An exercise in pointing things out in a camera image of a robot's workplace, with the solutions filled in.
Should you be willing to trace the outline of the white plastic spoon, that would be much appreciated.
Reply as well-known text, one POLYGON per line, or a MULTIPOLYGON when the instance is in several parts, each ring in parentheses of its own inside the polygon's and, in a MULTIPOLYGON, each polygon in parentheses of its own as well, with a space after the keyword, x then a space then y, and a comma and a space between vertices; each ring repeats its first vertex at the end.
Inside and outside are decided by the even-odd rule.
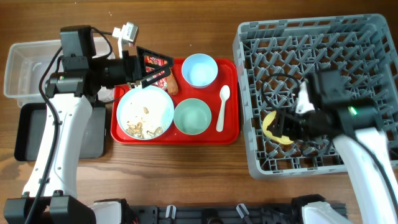
POLYGON ((224 85, 220 90, 221 106, 216 124, 216 130, 222 132, 224 127, 226 101, 230 98, 231 90, 228 85, 224 85))

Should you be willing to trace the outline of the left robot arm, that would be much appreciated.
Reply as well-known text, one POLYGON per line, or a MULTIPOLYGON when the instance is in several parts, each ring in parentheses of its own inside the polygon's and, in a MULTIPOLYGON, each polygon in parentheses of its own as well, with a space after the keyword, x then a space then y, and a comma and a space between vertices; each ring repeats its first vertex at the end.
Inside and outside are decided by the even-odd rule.
POLYGON ((142 47, 135 55, 98 56, 89 25, 64 27, 61 46, 39 81, 47 107, 34 170, 19 198, 4 207, 9 223, 138 223, 125 199, 85 205, 77 198, 76 172, 83 135, 101 88, 152 86, 170 75, 172 57, 142 47))

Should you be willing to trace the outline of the green bowl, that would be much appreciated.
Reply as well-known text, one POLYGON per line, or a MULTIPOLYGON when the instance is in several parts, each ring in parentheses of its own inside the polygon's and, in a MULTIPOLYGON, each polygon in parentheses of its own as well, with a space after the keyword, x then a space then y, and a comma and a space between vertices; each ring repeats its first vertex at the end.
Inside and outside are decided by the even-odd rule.
POLYGON ((183 100, 175 108, 174 124, 184 134, 193 136, 205 132, 211 120, 210 107, 197 98, 183 100))

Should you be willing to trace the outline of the light blue bowl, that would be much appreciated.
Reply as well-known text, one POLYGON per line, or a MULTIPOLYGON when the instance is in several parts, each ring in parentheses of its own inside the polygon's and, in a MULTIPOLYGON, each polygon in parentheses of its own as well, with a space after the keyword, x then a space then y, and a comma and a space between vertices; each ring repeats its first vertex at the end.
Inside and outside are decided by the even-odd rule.
POLYGON ((193 54, 182 63, 182 77, 194 88, 206 88, 218 75, 218 65, 207 54, 193 54))

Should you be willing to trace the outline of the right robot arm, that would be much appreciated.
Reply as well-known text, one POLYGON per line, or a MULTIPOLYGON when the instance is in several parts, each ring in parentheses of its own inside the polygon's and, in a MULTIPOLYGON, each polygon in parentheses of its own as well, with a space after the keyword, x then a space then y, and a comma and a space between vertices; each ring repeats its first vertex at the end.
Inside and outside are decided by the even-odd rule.
POLYGON ((397 180, 377 104, 353 99, 337 70, 304 78, 293 109, 274 108, 265 135, 278 142, 326 136, 343 160, 364 223, 397 223, 397 180))

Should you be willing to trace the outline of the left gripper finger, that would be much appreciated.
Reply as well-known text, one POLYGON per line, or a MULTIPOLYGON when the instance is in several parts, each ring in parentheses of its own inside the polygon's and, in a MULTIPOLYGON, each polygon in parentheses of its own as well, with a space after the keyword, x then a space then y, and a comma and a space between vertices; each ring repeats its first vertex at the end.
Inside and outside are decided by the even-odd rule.
POLYGON ((129 88, 146 88, 148 86, 156 86, 162 90, 167 88, 166 77, 171 73, 170 67, 144 67, 144 70, 138 71, 141 77, 136 80, 127 81, 129 88))
POLYGON ((153 52, 143 47, 137 46, 137 59, 141 67, 172 67, 174 59, 172 57, 153 52))

